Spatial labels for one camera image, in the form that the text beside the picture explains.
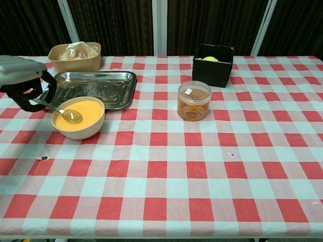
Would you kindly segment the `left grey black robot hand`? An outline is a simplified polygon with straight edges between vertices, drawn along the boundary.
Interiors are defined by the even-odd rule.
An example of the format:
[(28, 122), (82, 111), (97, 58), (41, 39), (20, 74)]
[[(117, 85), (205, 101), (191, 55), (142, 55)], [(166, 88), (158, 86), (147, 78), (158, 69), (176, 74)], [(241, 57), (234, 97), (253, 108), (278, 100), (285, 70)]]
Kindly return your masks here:
[(57, 81), (44, 63), (18, 56), (1, 56), (1, 93), (7, 94), (22, 110), (38, 112), (46, 108), (42, 103), (30, 103), (43, 93), (42, 80), (48, 83), (46, 103), (51, 103)]

